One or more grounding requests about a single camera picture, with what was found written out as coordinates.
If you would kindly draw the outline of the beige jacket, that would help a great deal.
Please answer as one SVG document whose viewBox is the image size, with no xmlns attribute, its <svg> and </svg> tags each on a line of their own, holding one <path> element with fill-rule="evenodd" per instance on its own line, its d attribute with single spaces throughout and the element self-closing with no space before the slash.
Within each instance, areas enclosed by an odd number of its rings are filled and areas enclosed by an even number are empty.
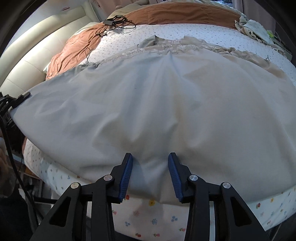
<svg viewBox="0 0 296 241">
<path fill-rule="evenodd" d="M 10 112 L 54 161 L 90 182 L 126 153 L 129 190 L 173 202 L 168 155 L 246 201 L 295 185 L 295 87 L 271 61 L 193 37 L 72 68 Z"/>
</svg>

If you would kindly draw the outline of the cream padded headboard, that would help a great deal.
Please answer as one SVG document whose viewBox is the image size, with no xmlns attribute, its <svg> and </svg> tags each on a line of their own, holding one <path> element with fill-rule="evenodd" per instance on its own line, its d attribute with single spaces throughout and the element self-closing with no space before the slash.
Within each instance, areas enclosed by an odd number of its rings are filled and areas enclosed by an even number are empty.
<svg viewBox="0 0 296 241">
<path fill-rule="evenodd" d="M 46 79 L 45 68 L 67 40 L 99 19 L 89 1 L 52 15 L 16 39 L 1 56 L 1 93 L 17 97 Z"/>
</svg>

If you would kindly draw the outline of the brown orange quilt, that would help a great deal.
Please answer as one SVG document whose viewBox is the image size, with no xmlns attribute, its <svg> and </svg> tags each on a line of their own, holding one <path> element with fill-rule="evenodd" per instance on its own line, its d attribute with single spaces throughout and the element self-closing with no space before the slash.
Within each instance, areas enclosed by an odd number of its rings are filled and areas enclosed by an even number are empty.
<svg viewBox="0 0 296 241">
<path fill-rule="evenodd" d="M 136 26 L 208 24 L 235 29 L 235 21 L 239 21 L 241 12 L 214 1 L 167 1 L 138 8 L 133 6 L 124 16 Z M 66 72 L 86 59 L 86 55 L 99 45 L 99 31 L 103 26 L 103 23 L 98 23 L 70 37 L 62 51 L 52 57 L 46 80 Z"/>
</svg>

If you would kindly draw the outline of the beige pillow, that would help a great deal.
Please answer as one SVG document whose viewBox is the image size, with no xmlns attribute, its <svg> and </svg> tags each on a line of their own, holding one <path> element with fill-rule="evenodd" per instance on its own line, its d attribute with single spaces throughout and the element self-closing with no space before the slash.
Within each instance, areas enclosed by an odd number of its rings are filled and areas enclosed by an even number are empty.
<svg viewBox="0 0 296 241">
<path fill-rule="evenodd" d="M 124 16 L 132 11 L 144 8 L 149 5 L 149 0 L 135 1 L 134 3 L 128 4 L 127 6 L 117 6 L 115 11 L 113 11 L 107 18 L 113 18 L 115 16 Z"/>
</svg>

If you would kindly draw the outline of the crumpled patterned cloth pile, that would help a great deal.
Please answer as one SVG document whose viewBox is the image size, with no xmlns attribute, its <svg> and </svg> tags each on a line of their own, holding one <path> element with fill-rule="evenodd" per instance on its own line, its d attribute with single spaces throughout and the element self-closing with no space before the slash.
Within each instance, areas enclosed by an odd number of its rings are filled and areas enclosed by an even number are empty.
<svg viewBox="0 0 296 241">
<path fill-rule="evenodd" d="M 241 14 L 239 20 L 234 21 L 236 29 L 250 37 L 253 40 L 261 42 L 266 45 L 275 46 L 274 36 L 267 31 L 262 24 L 255 20 L 250 20 L 246 15 Z"/>
</svg>

